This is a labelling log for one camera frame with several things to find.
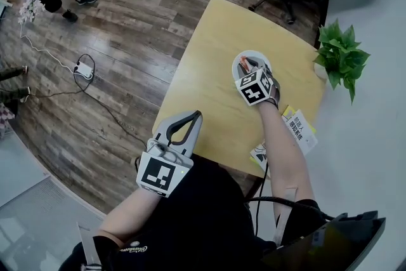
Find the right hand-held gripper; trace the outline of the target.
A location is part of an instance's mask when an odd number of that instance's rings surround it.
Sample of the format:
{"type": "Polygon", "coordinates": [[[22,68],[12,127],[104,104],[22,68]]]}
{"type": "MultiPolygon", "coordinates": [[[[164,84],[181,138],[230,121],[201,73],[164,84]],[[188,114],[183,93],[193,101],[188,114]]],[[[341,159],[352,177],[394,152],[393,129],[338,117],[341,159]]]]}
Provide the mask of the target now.
{"type": "Polygon", "coordinates": [[[280,85],[266,62],[263,59],[248,56],[246,66],[247,71],[244,68],[238,68],[234,78],[236,88],[248,106],[270,102],[278,108],[280,85]]]}

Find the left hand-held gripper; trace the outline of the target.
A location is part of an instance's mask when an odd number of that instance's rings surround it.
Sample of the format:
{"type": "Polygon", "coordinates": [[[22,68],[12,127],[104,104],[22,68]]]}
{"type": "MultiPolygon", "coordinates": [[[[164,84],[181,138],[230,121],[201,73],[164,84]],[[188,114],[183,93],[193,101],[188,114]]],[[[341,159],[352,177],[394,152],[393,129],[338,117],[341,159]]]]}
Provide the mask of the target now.
{"type": "Polygon", "coordinates": [[[163,197],[169,197],[193,167],[191,156],[203,116],[199,110],[182,112],[162,120],[141,155],[136,177],[139,187],[163,197]],[[184,137],[174,141],[172,137],[184,125],[190,123],[184,137]]]}

